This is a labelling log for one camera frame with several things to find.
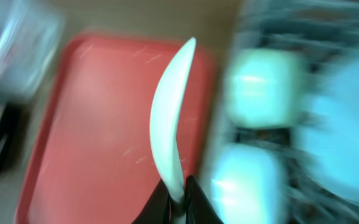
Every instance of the tray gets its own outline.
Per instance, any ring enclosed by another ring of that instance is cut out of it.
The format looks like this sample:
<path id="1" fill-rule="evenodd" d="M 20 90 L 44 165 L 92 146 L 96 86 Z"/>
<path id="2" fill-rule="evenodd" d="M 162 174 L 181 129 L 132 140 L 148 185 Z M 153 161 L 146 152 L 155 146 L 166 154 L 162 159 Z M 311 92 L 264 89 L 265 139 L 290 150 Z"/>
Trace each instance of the tray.
<path id="1" fill-rule="evenodd" d="M 83 34 L 62 54 L 16 212 L 17 224 L 131 223 L 160 177 L 149 142 L 158 81 L 181 44 Z M 179 118 L 184 176 L 196 174 L 214 67 L 195 53 Z"/>

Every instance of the curved white object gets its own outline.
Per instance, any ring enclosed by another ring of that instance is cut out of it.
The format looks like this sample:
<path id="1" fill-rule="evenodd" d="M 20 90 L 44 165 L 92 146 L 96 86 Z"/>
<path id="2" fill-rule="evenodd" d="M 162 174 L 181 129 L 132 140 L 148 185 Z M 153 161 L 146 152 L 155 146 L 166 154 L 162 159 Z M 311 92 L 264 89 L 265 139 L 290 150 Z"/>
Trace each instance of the curved white object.
<path id="1" fill-rule="evenodd" d="M 150 114 L 153 159 L 171 198 L 179 204 L 183 203 L 185 186 L 176 133 L 195 48 L 192 37 L 171 60 L 157 86 Z"/>
<path id="2" fill-rule="evenodd" d="M 212 205 L 225 224 L 285 223 L 286 173 L 269 151 L 229 145 L 213 171 Z"/>
<path id="3" fill-rule="evenodd" d="M 225 80 L 230 119 L 244 128 L 281 128 L 299 120 L 306 70 L 300 56 L 273 49 L 247 49 Z"/>
<path id="4" fill-rule="evenodd" d="M 312 155 L 310 176 L 333 194 L 359 205 L 359 54 L 339 61 L 311 95 L 307 112 L 319 119 L 293 131 L 295 147 Z"/>

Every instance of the red surface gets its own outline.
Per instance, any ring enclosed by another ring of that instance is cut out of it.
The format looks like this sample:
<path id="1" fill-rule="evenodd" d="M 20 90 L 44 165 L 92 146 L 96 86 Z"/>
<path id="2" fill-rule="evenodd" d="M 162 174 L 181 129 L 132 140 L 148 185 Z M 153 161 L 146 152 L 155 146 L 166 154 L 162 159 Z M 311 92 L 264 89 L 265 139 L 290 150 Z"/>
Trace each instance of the red surface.
<path id="1" fill-rule="evenodd" d="M 27 171 L 18 224 L 131 223 L 160 177 L 149 142 L 154 91 L 181 44 L 83 35 L 60 73 Z M 177 144 L 196 172 L 214 71 L 197 49 Z"/>

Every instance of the dish rack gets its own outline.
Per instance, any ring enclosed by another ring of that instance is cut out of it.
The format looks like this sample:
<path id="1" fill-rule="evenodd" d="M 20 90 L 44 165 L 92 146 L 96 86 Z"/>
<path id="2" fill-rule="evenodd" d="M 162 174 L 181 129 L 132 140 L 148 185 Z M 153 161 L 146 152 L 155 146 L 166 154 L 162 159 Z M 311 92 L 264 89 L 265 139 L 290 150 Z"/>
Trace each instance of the dish rack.
<path id="1" fill-rule="evenodd" d="M 314 81 L 321 77 L 321 71 L 340 66 L 335 63 L 337 57 L 359 48 L 359 1 L 249 0 L 242 5 L 238 19 L 229 62 L 239 51 L 254 47 L 301 53 L 309 64 L 311 91 L 319 90 Z M 289 129 L 237 128 L 226 115 L 222 97 L 218 97 L 205 159 L 214 164 L 220 148 L 228 142 L 271 149 L 286 162 L 288 223 L 359 223 L 359 207 L 319 187 L 299 167 L 298 163 L 308 157 L 291 147 Z M 208 169 L 202 165 L 201 173 L 208 173 Z M 200 178 L 207 195 L 210 177 Z"/>

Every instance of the clear plastic container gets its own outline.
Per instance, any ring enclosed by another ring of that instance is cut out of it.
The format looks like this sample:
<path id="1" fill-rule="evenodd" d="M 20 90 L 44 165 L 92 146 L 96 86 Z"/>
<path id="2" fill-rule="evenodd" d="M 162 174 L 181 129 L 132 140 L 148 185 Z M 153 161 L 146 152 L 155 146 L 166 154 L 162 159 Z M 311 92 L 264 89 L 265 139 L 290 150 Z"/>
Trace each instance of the clear plastic container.
<path id="1" fill-rule="evenodd" d="M 0 0 L 0 92 L 32 97 L 62 33 L 62 18 L 38 1 Z"/>

